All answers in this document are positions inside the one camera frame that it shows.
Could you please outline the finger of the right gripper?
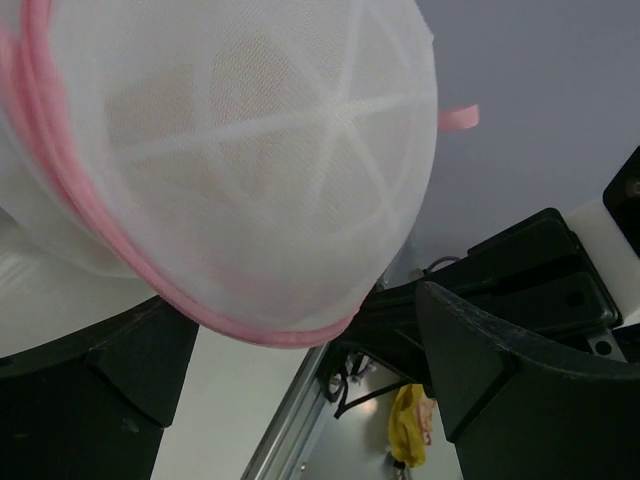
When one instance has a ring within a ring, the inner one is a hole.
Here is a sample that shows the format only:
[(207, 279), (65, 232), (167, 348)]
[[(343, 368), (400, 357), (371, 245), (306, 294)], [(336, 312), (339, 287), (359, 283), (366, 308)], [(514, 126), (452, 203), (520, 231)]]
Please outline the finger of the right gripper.
[(344, 332), (329, 344), (329, 376), (351, 354), (364, 354), (408, 383), (435, 396), (416, 309), (415, 284), (372, 291)]

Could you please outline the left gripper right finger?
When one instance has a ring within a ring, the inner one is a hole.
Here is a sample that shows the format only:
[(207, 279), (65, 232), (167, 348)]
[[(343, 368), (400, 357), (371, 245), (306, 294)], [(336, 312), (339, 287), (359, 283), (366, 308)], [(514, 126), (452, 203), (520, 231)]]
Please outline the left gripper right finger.
[(430, 282), (416, 309), (464, 478), (638, 478), (638, 365), (548, 340)]

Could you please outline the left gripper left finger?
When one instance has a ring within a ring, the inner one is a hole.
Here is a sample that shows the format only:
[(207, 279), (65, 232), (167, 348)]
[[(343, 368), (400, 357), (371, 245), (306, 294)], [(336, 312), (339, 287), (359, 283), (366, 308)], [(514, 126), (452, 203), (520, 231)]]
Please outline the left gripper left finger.
[(198, 329), (155, 297), (3, 357), (2, 478), (150, 478)]

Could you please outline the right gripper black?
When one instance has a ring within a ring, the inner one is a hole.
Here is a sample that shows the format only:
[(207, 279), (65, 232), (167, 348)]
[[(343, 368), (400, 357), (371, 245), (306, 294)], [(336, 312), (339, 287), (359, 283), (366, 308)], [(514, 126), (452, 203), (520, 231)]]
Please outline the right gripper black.
[(428, 273), (474, 307), (567, 346), (615, 350), (622, 315), (561, 213), (546, 208)]

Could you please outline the pink zipper pull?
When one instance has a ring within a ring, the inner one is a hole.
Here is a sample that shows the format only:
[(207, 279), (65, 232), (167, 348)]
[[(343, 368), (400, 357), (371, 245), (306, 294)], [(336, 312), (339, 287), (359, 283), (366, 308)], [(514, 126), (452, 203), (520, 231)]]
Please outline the pink zipper pull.
[(449, 133), (472, 129), (478, 125), (479, 118), (477, 104), (441, 111), (438, 117), (438, 130)]

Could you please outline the white mesh laundry bag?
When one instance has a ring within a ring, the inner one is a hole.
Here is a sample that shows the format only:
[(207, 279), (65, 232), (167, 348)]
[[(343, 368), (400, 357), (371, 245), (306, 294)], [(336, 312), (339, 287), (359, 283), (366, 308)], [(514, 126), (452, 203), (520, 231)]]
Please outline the white mesh laundry bag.
[(10, 329), (159, 295), (241, 341), (329, 341), (409, 235), (437, 133), (413, 1), (5, 1)]

